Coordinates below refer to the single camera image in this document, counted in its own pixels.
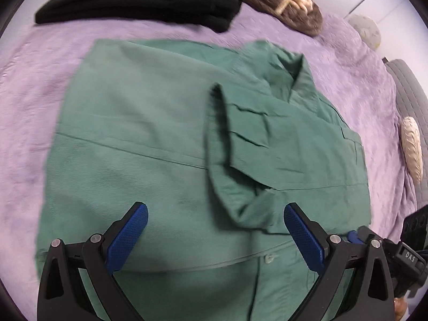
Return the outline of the person's left hand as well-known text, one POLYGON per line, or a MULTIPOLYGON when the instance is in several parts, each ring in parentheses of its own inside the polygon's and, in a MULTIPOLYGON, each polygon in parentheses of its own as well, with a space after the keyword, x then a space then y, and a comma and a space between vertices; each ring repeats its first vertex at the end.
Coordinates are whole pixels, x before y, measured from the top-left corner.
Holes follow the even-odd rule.
POLYGON ((401 321, 407 310, 405 298, 394 298, 395 321, 401 321))

